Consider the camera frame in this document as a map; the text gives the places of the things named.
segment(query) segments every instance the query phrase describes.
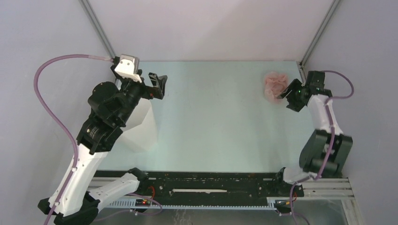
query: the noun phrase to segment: floor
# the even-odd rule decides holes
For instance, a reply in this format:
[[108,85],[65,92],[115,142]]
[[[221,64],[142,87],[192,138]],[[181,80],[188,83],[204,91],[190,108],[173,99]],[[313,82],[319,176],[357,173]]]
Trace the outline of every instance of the floor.
[[[104,209],[97,218],[103,218],[121,209]],[[313,225],[346,225],[340,201],[302,200],[295,203],[295,212],[304,215]],[[299,225],[306,224],[297,217]],[[292,217],[280,217],[272,210],[164,210],[156,216],[135,216],[120,213],[96,225],[294,225]]]
[[163,100],[152,100],[158,143],[135,153],[117,143],[100,170],[276,172],[298,166],[313,132],[306,108],[294,112],[269,103],[264,75],[300,78],[296,62],[141,62],[140,68],[168,75]]

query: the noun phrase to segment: light blue table surface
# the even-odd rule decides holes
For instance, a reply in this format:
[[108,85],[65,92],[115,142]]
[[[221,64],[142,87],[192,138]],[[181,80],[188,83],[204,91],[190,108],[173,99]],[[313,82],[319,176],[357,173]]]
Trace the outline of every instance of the light blue table surface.
[[313,132],[307,108],[264,98],[264,75],[300,78],[296,62],[141,62],[140,69],[168,75],[163,100],[152,100],[158,143],[135,153],[116,144],[100,170],[276,172],[298,166]]

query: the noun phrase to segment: purple tube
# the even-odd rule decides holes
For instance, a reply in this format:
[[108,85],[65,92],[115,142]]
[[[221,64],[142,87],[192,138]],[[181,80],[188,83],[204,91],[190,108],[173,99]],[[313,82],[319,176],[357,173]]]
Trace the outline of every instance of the purple tube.
[[316,177],[314,178],[314,177],[309,177],[309,176],[308,176],[308,177],[306,177],[306,178],[304,178],[304,179],[301,179],[301,180],[299,180],[299,181],[296,181],[296,182],[292,185],[292,187],[291,187],[291,189],[290,189],[289,201],[290,201],[290,208],[291,208],[291,216],[293,217],[294,222],[295,222],[296,225],[297,225],[296,215],[302,217],[302,218],[307,222],[307,224],[309,224],[309,222],[308,222],[308,219],[307,219],[304,215],[299,214],[299,213],[295,213],[295,212],[293,211],[293,201],[292,201],[292,200],[293,200],[293,189],[294,189],[294,187],[295,187],[298,183],[302,183],[302,182],[304,182],[304,181],[306,181],[306,180],[309,180],[310,178],[313,178],[313,180],[318,180],[318,179],[322,176],[323,170],[325,169],[325,166],[326,166],[326,164],[327,164],[327,162],[328,162],[328,159],[329,159],[330,153],[332,152],[333,144],[334,144],[334,141],[335,141],[335,135],[336,135],[336,134],[335,134],[335,128],[334,128],[334,124],[333,124],[332,113],[331,113],[331,111],[330,111],[329,106],[327,105],[327,103],[328,103],[330,100],[332,100],[332,99],[347,99],[347,98],[350,98],[350,97],[354,94],[354,85],[352,84],[352,82],[350,81],[350,79],[348,79],[346,76],[344,76],[343,74],[341,74],[341,73],[339,73],[339,72],[333,71],[333,70],[323,70],[322,72],[324,72],[324,73],[334,73],[334,74],[337,74],[337,75],[341,76],[342,78],[344,78],[344,79],[350,84],[351,93],[350,93],[349,95],[347,95],[347,96],[329,97],[329,98],[326,99],[326,101],[325,101],[325,104],[324,104],[324,105],[325,105],[325,109],[326,109],[326,114],[328,115],[329,124],[330,124],[330,132],[331,132],[330,143],[329,143],[328,150],[326,151],[325,158],[323,159],[323,163],[322,163],[322,165],[321,165],[321,167],[320,167],[320,169],[319,169],[319,172],[318,172],[318,174],[316,175]]
[[[56,58],[53,58],[47,62],[45,62],[43,65],[41,65],[35,74],[35,77],[33,79],[33,87],[36,93],[36,96],[38,97],[38,100],[40,101],[41,105],[44,107],[44,109],[47,111],[47,113],[55,120],[55,122],[63,129],[63,131],[66,133],[66,135],[68,136],[69,140],[72,142],[72,146],[73,146],[73,163],[72,163],[72,168],[76,168],[77,165],[77,157],[78,157],[78,152],[77,152],[77,144],[75,139],[73,138],[72,134],[69,132],[69,130],[66,128],[66,126],[55,116],[55,114],[53,113],[53,111],[51,111],[51,109],[47,106],[47,104],[45,103],[43,97],[40,94],[40,91],[38,90],[38,78],[40,76],[40,73],[43,71],[44,68],[46,68],[48,65],[50,65],[53,62],[56,61],[60,61],[60,60],[64,60],[64,59],[71,59],[71,58],[90,58],[90,59],[94,59],[94,60],[103,60],[103,61],[110,61],[112,62],[113,59],[110,58],[105,58],[105,57],[100,57],[100,56],[90,56],[90,55],[83,55],[83,54],[73,54],[73,55],[64,55],[64,56],[59,56]],[[66,186],[68,185],[70,179],[72,178],[73,175],[73,171],[71,170],[68,174],[68,176],[66,177],[65,182],[63,183],[55,201],[53,206],[50,209],[50,212],[47,215],[47,218],[44,222],[44,225],[47,225],[48,222],[50,221],[50,217],[53,214],[54,210],[55,210],[55,203],[58,203],[59,200],[62,197],[63,192],[65,191]]]

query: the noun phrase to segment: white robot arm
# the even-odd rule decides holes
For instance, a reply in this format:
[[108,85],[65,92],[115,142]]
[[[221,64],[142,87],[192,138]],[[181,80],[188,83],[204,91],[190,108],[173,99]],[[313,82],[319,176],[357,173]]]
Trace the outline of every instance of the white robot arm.
[[[120,90],[112,82],[103,82],[92,91],[88,99],[92,110],[77,136],[77,165],[73,167],[73,158],[55,193],[38,204],[45,214],[55,205],[56,225],[90,224],[99,211],[120,197],[136,192],[140,181],[147,178],[146,174],[134,168],[103,187],[87,191],[98,166],[122,134],[121,128],[126,126],[139,100],[163,99],[167,76],[158,77],[150,73],[153,87],[145,86],[138,63],[137,57],[116,57],[111,69],[122,81]],[[56,201],[60,192],[63,192],[61,198]]]
[[[322,177],[325,178],[341,174],[352,147],[352,138],[344,135],[338,126],[332,108],[332,100],[326,102],[328,98],[332,97],[332,93],[324,88],[324,81],[324,72],[309,71],[305,83],[301,83],[298,79],[293,80],[278,98],[286,98],[289,109],[299,112],[304,106],[307,106],[311,113],[314,132],[301,151],[299,158],[299,166],[304,172],[316,174],[320,171],[324,164],[326,150],[329,143],[332,143],[331,154],[322,172]],[[332,142],[331,124],[334,128]]]

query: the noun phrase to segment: metal frame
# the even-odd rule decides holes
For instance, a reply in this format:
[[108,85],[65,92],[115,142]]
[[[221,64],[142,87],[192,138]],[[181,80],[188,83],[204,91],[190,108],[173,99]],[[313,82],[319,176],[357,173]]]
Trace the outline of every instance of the metal frame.
[[[89,0],[79,0],[79,2],[82,5],[82,8],[87,14],[88,19],[92,23],[92,26],[94,30],[96,31],[101,43],[104,45],[106,51],[108,52],[109,56],[114,58],[116,56],[116,53],[109,42],[100,22],[98,21],[97,16],[94,13],[94,10],[92,9],[91,4],[89,3]],[[317,30],[313,40],[311,41],[311,44],[307,48],[307,51],[305,52],[303,59],[301,62],[297,62],[298,70],[300,72],[300,76],[302,81],[305,81],[306,79],[306,70],[305,66],[313,53],[316,45],[318,44],[320,38],[324,34],[327,25],[329,24],[332,16],[335,14],[338,6],[342,0],[333,0],[333,3],[331,4],[329,10],[327,11],[325,18],[323,19],[319,29]],[[112,178],[93,178],[93,180],[90,183],[89,189],[91,189],[93,186],[98,186],[100,184],[103,186],[104,184],[111,182]],[[299,199],[301,200],[320,200],[320,199],[328,199],[328,200],[341,200],[341,203],[343,205],[343,209],[345,212],[345,216],[347,219],[348,225],[362,225],[363,220],[360,215],[360,211],[358,209],[357,202],[354,198],[354,194],[351,189],[351,185],[349,183],[348,179],[320,179],[316,182],[313,181],[308,181],[303,183],[303,189],[305,196],[301,197]],[[267,198],[269,201],[268,207],[231,207],[231,209],[237,209],[237,210],[274,210],[274,203],[276,200],[281,200],[283,198],[276,198],[276,197],[268,197]],[[135,198],[133,196],[125,196],[123,198],[120,198],[119,200],[113,202],[107,208],[125,208],[129,209],[133,203],[135,202]],[[163,206],[165,209],[179,209],[179,206]],[[193,209],[201,209],[202,207],[192,207]],[[212,209],[227,209],[225,207],[212,207]]]
[[95,32],[97,33],[101,43],[104,45],[106,51],[108,52],[108,55],[111,58],[114,58],[116,56],[115,51],[113,50],[113,47],[111,43],[109,42],[104,29],[102,28],[100,22],[98,21],[97,16],[94,13],[94,10],[91,7],[91,4],[88,0],[79,0],[80,4],[82,5],[83,10],[86,12],[86,15],[88,19],[90,20]]
[[307,51],[304,54],[303,59],[300,62],[300,65],[302,67],[305,67],[305,65],[308,62],[308,59],[310,58],[312,52],[314,51],[314,48],[316,47],[319,39],[322,37],[322,34],[325,32],[326,27],[328,26],[328,24],[330,22],[330,19],[332,18],[332,16],[336,12],[336,9],[338,8],[338,6],[340,5],[341,2],[342,2],[342,0],[333,0],[332,4],[330,5],[330,8],[329,8],[328,12],[325,15],[325,18],[323,19],[319,29],[317,30],[313,40],[311,41],[311,44],[307,48]]
[[[104,186],[117,178],[110,177],[94,177],[88,189],[94,189],[98,186]],[[358,209],[357,202],[352,192],[350,182],[347,178],[342,179],[319,179],[317,181],[306,181],[302,184],[304,197],[298,200],[316,201],[316,200],[340,200],[344,209],[345,217],[348,225],[363,225],[362,217]],[[134,206],[137,197],[124,196],[117,201],[109,204],[106,208],[113,209],[146,209],[147,206]],[[288,200],[287,197],[267,197],[268,206],[178,206],[163,205],[164,209],[191,209],[191,210],[276,210],[274,204],[278,200]],[[151,208],[159,208],[157,205],[151,205]]]

